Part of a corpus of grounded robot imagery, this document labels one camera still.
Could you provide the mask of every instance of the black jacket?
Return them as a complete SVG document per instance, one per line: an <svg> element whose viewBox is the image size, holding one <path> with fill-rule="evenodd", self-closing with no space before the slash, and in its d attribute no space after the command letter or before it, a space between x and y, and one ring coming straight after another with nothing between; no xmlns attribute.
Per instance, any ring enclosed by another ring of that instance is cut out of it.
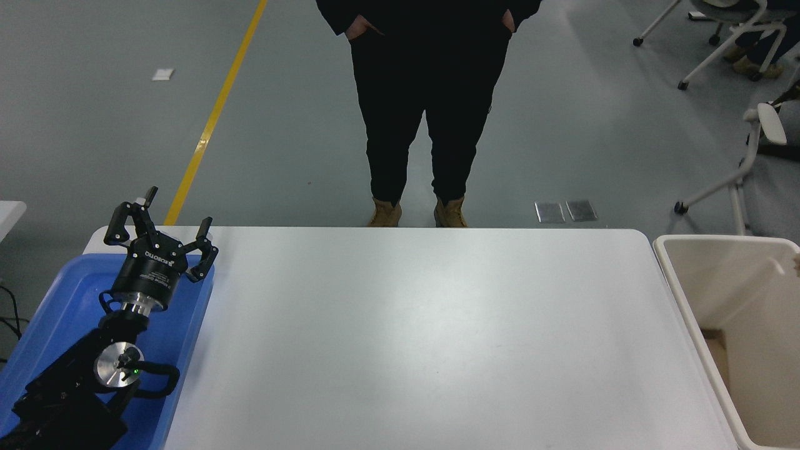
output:
<svg viewBox="0 0 800 450"><path fill-rule="evenodd" d="M499 22L511 11L517 28L536 13L542 0L317 0L334 33L341 34L361 14L384 34L441 28L467 29Z"/></svg>

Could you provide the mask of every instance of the shoe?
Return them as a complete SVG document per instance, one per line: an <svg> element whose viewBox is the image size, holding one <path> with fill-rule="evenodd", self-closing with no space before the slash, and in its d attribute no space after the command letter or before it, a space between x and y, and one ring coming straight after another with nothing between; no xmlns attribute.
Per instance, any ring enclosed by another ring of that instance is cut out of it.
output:
<svg viewBox="0 0 800 450"><path fill-rule="evenodd" d="M400 223L402 215L400 203L393 207L392 202L382 202L375 197L372 198L372 201L375 202L375 213L372 214L372 219L367 224L368 227L396 227Z"/></svg>
<svg viewBox="0 0 800 450"><path fill-rule="evenodd" d="M734 62L737 62L739 59L744 58L744 56L751 48L753 47L752 46L740 47L734 44L730 49L728 49L725 53L722 54L722 59L733 64Z"/></svg>
<svg viewBox="0 0 800 450"><path fill-rule="evenodd" d="M467 228L464 215L461 213L461 205L464 198L450 200L447 206L442 204L442 199L436 198L436 208L434 209L434 219L437 227L457 227Z"/></svg>
<svg viewBox="0 0 800 450"><path fill-rule="evenodd" d="M744 57L739 59L737 62L734 62L733 68L734 72L737 74L742 74L749 77L758 73L758 70L761 69L761 64L756 64L755 62L750 61L749 58ZM762 76L763 78L775 79L781 76L782 73L783 66L779 66L778 64L770 64L767 66Z"/></svg>

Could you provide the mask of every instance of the black cable on floor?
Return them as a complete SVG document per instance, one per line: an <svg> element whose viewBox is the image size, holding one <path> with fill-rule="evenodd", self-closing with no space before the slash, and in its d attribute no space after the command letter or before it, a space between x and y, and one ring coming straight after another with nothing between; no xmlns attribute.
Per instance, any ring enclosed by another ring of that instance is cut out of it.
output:
<svg viewBox="0 0 800 450"><path fill-rule="evenodd" d="M19 326L19 310L17 309L17 297L14 297L14 293L8 287L0 286L0 289L3 291L8 292L8 295L11 296L11 303L14 305L14 318L17 321L17 333L19 335L22 334L22 328Z"/></svg>
<svg viewBox="0 0 800 450"><path fill-rule="evenodd" d="M8 320L0 318L0 322L4 323L11 331L17 336L17 340L22 339L22 332L19 331L17 328L14 328L14 325L11 324Z"/></svg>
<svg viewBox="0 0 800 450"><path fill-rule="evenodd" d="M11 316L8 316L8 315L2 315L2 316L0 316L0 319L11 320L11 319L16 319L16 317L11 317ZM25 322L25 323L30 323L30 320L23 319L22 317L19 318L19 321L20 322Z"/></svg>

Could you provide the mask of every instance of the black pants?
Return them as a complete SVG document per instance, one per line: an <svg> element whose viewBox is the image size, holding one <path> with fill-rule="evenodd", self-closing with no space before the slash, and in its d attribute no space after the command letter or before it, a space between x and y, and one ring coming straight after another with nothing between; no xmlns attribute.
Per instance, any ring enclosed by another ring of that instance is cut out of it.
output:
<svg viewBox="0 0 800 450"><path fill-rule="evenodd" d="M800 4L796 0L768 0L766 6L773 10L800 11ZM770 64L775 64L787 51L800 42L800 15L785 19L783 24L786 25L786 35L783 37L781 45L778 46L778 50L775 52L775 56L772 57ZM751 31L739 36L736 39L736 45L740 47L755 45L747 52L747 58L756 64L761 64L766 59L767 54L770 53L772 44L775 43L777 38L777 31L773 31L765 38L762 38L761 31Z"/></svg>
<svg viewBox="0 0 800 450"><path fill-rule="evenodd" d="M400 200L423 111L433 142L434 193L447 202L466 192L511 37L500 21L483 28L413 38L370 30L350 43L376 199Z"/></svg>

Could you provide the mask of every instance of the robotic arm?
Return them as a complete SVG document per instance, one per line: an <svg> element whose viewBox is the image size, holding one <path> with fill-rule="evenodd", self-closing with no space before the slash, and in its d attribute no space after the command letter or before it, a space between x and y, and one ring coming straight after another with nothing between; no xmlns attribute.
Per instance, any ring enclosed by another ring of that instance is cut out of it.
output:
<svg viewBox="0 0 800 450"><path fill-rule="evenodd" d="M121 415L134 397L160 399L175 389L178 368L145 361L136 339L147 329L152 311L170 306L182 274L192 283L206 278L218 249L208 237L211 217L187 245L156 230L148 208L157 190L151 187L141 202L124 202L114 210L103 242L128 252L111 289L99 296L106 315L26 386L13 408L20 423L0 438L0 449L111 448L127 432ZM133 240L125 229L129 217L136 228ZM189 267L186 254L197 249L200 262ZM164 388L140 389L145 372L166 376ZM97 397L110 392L114 395L108 402Z"/></svg>

